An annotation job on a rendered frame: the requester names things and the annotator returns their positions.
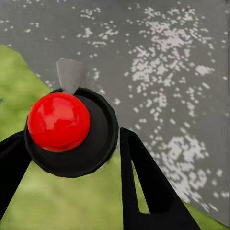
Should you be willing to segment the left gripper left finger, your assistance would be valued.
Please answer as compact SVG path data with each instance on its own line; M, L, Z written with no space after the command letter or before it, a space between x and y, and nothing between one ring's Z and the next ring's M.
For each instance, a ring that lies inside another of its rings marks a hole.
M24 130L0 142L0 218L7 210L31 161L25 146Z

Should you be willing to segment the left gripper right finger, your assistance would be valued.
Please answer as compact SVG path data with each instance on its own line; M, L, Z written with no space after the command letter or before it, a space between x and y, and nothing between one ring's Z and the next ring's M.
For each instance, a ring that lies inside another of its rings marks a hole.
M199 230L189 210L138 135L120 128L124 230ZM139 177L149 214L139 211L132 164Z

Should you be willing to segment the insectifuge atomizer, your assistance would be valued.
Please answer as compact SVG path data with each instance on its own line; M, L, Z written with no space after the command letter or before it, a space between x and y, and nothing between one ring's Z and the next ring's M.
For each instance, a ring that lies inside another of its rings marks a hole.
M32 160L57 177L78 178L107 163L118 144L113 107L100 94L80 88L88 67L73 59L57 63L61 89L40 98L24 127Z

